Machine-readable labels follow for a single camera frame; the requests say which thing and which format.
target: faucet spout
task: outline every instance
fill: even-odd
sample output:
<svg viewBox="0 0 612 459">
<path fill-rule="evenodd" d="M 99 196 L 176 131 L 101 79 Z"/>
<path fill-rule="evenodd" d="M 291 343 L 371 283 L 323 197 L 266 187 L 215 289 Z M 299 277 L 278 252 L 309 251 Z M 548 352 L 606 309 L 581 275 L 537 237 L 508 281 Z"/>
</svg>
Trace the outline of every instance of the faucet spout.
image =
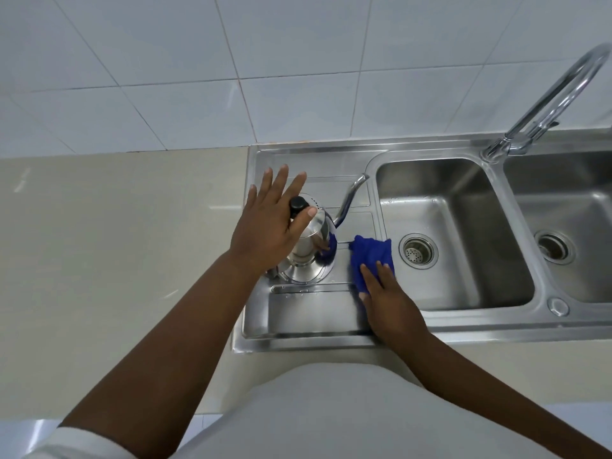
<svg viewBox="0 0 612 459">
<path fill-rule="evenodd" d="M 351 207 L 351 203 L 353 202 L 353 198 L 355 198 L 355 193 L 357 192 L 359 187 L 362 186 L 363 183 L 366 180 L 368 180 L 369 178 L 370 178 L 370 176 L 364 172 L 363 174 L 361 174 L 357 178 L 357 180 L 355 180 L 353 182 L 353 184 L 346 191 L 346 195 L 344 197 L 344 200 L 342 200 L 342 204 L 340 205 L 340 209 L 338 209 L 338 215 L 333 220 L 333 225 L 336 228 L 340 227 L 340 225 L 344 222 L 344 219 L 346 218 L 346 215 L 348 213 L 348 208 Z"/>
<path fill-rule="evenodd" d="M 482 151 L 482 159 L 493 164 L 507 155 L 524 155 L 534 141 L 549 128 L 559 124 L 556 119 L 593 80 L 601 66 L 608 61 L 611 51 L 612 43 L 602 43 L 576 61 L 502 138 Z M 546 106 L 540 119 L 533 121 L 525 132 L 521 132 Z"/>
</svg>

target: white sleeve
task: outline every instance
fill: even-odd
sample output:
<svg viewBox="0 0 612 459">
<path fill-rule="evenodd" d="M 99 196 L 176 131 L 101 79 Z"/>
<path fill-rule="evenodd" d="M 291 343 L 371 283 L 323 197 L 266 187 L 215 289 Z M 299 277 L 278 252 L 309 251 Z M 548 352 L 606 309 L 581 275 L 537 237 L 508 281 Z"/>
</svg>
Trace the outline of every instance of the white sleeve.
<svg viewBox="0 0 612 459">
<path fill-rule="evenodd" d="M 136 459 L 136 456 L 96 433 L 62 426 L 23 459 Z"/>
</svg>

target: hand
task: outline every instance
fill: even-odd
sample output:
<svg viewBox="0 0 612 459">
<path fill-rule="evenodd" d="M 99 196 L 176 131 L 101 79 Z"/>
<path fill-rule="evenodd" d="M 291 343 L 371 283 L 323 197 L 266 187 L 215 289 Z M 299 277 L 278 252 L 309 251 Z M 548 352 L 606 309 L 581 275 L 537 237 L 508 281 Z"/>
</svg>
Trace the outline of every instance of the hand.
<svg viewBox="0 0 612 459">
<path fill-rule="evenodd" d="M 259 193 L 256 186 L 251 185 L 247 203 L 231 238 L 230 254 L 252 267 L 258 275 L 277 266 L 291 252 L 317 214 L 317 208 L 304 209 L 293 222 L 290 221 L 289 200 L 302 190 L 306 172 L 300 172 L 283 194 L 288 175 L 289 168 L 283 164 L 272 183 L 272 170 L 268 168 Z"/>
<path fill-rule="evenodd" d="M 429 331 L 419 308 L 397 283 L 389 265 L 377 261 L 376 268 L 380 282 L 365 264 L 360 266 L 370 294 L 359 293 L 359 297 L 372 331 L 391 350 L 401 354 L 407 345 L 418 345 Z"/>
</svg>

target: white shirt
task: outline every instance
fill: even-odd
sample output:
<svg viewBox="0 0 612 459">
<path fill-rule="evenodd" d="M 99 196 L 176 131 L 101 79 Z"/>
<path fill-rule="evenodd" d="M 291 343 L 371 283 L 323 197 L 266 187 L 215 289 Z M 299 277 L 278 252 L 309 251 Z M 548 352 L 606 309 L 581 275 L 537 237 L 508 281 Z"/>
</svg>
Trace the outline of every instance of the white shirt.
<svg viewBox="0 0 612 459">
<path fill-rule="evenodd" d="M 27 459 L 134 459 L 91 432 L 58 428 Z M 253 389 L 173 459 L 550 459 L 532 440 L 374 365 L 299 367 Z"/>
</svg>

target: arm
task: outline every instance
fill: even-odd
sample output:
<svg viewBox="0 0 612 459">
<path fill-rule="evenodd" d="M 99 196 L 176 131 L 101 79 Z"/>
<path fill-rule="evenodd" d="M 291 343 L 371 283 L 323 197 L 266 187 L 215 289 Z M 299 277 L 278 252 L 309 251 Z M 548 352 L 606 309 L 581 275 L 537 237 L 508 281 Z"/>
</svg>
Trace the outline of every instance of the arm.
<svg viewBox="0 0 612 459">
<path fill-rule="evenodd" d="M 266 170 L 259 194 L 251 186 L 229 250 L 61 426 L 97 433 L 140 459 L 176 450 L 259 276 L 291 251 L 317 212 L 304 210 L 289 223 L 289 200 L 306 174 L 283 195 L 288 172 L 283 166 L 272 183 Z"/>
<path fill-rule="evenodd" d="M 434 335 L 391 269 L 378 263 L 380 282 L 363 264 L 370 294 L 360 298 L 372 330 L 439 397 L 503 425 L 564 459 L 612 458 L 612 453 L 497 380 Z"/>
</svg>

